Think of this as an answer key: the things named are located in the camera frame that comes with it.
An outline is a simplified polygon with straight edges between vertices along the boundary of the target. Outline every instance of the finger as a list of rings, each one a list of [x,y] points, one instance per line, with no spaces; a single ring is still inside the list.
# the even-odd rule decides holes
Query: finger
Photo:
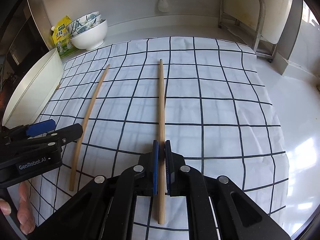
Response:
[[[18,188],[20,201],[27,201],[28,200],[28,187],[25,181],[21,182]]]
[[[31,232],[33,232],[33,230],[35,230],[35,223],[27,220],[26,223],[24,225],[20,225],[20,230],[22,233],[24,233],[25,235],[30,234]]]
[[[35,229],[35,219],[32,214],[29,199],[27,201],[20,201],[17,217],[21,224],[20,230],[25,235],[31,233]]]
[[[2,198],[0,198],[0,209],[5,216],[11,214],[11,207],[9,203],[4,201]]]

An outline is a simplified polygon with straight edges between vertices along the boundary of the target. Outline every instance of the white cloth with black grid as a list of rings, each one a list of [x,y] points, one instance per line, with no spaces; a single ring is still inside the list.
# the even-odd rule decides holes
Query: white cloth with black grid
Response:
[[[152,150],[158,130],[158,64],[165,78],[165,138],[204,175],[228,176],[280,225],[289,164],[274,108],[244,45],[207,38],[166,37],[113,44],[64,64],[60,88],[37,121],[57,129],[82,122],[103,69],[110,64],[85,130],[76,189],[97,175],[120,175]],[[75,143],[63,166],[30,179],[36,223],[76,193],[68,190]],[[164,225],[156,201],[138,197],[132,239],[187,239],[185,197],[166,196]]]

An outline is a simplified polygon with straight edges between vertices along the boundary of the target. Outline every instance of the white plastic tub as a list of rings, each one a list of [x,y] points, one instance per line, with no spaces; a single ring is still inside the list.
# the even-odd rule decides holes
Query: white plastic tub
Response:
[[[33,123],[56,90],[63,74],[57,49],[33,65],[13,92],[4,112],[2,125],[11,129]]]

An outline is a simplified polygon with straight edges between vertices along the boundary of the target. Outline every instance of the wooden stick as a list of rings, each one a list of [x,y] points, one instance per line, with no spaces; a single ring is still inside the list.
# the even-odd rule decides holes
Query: wooden stick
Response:
[[[80,154],[80,149],[81,149],[81,144],[82,144],[85,128],[87,127],[88,120],[89,120],[89,117],[90,117],[90,114],[91,114],[91,111],[92,111],[92,108],[93,108],[93,104],[94,104],[94,102],[95,102],[95,100],[97,98],[97,95],[99,93],[100,87],[101,87],[102,82],[103,82],[103,80],[104,80],[104,78],[105,78],[105,76],[106,76],[106,74],[108,72],[109,67],[110,67],[110,64],[108,64],[108,66],[106,67],[106,69],[102,73],[100,81],[99,81],[99,83],[98,83],[98,85],[96,87],[96,90],[93,93],[93,96],[91,98],[89,107],[87,109],[87,112],[85,113],[85,116],[84,116],[84,119],[83,119],[83,122],[82,122],[83,134],[82,134],[81,138],[79,138],[79,140],[77,141],[76,148],[75,148],[74,153],[73,153],[73,160],[72,160],[72,167],[71,167],[71,174],[70,174],[70,182],[69,182],[69,190],[70,191],[73,191],[74,187],[75,187],[76,169],[77,169],[77,165],[78,165],[79,154]]]
[[[165,211],[165,154],[164,154],[164,77],[163,62],[159,64],[159,164],[158,164],[158,224],[164,224]]]

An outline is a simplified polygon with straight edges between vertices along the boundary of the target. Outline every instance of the blue and white bowl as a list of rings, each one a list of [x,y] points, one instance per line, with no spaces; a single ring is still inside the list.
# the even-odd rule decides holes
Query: blue and white bowl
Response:
[[[95,26],[97,26],[98,24],[100,24],[102,22],[101,19],[101,14],[99,14],[97,17],[93,18],[92,20],[89,20],[85,25],[83,25],[82,27],[78,28],[76,31],[74,31],[71,34],[71,37],[75,37],[80,33],[83,33]]]
[[[87,51],[96,49],[103,44],[103,39],[107,35],[108,24],[106,20],[95,27],[72,37],[71,43],[78,49]]]
[[[75,32],[77,29],[84,26],[88,21],[94,19],[99,14],[100,14],[100,12],[97,11],[97,12],[93,12],[93,13],[89,13],[87,15],[84,15],[84,16],[80,17],[79,19],[76,19],[75,21],[73,21],[67,25],[68,32],[70,33],[70,35],[72,35],[73,32]]]

